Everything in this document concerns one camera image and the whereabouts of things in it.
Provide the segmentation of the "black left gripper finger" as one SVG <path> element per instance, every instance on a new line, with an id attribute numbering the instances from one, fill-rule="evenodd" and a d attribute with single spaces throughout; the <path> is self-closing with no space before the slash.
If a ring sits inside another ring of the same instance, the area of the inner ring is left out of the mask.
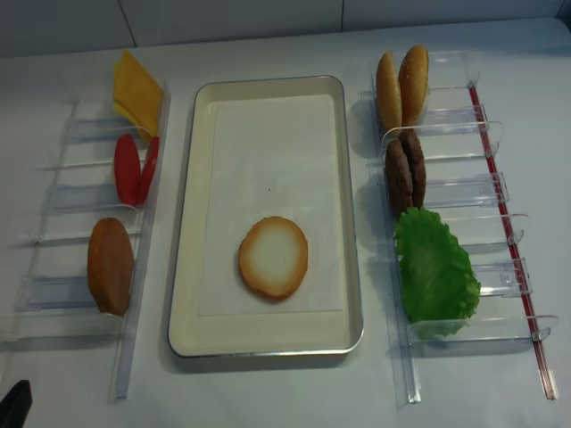
<path id="1" fill-rule="evenodd" d="M 22 428 L 32 406 L 29 380 L 18 381 L 1 400 L 1 428 Z"/>

